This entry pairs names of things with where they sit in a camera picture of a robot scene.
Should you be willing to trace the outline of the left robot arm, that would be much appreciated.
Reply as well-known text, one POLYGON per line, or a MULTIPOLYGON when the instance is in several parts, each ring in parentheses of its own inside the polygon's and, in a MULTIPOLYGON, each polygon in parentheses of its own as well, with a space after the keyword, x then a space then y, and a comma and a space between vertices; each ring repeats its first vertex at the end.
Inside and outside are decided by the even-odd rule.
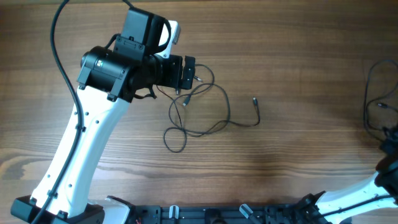
POLYGON ((195 59, 171 53, 180 26, 130 7, 121 33, 80 62, 70 120, 54 158, 30 195, 16 198, 11 214, 27 223, 138 223, 133 204, 117 197, 91 201, 91 181, 113 129, 137 90, 191 89, 195 59))

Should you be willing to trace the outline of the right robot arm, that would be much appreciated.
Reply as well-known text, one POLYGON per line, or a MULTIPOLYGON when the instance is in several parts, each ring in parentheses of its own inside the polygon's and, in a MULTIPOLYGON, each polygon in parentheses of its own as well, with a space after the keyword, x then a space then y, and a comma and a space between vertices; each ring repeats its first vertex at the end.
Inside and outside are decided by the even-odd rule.
POLYGON ((347 188, 304 197, 295 210, 305 223, 342 223, 362 213, 397 208, 397 127, 383 132, 380 148, 386 156, 375 173, 347 188))

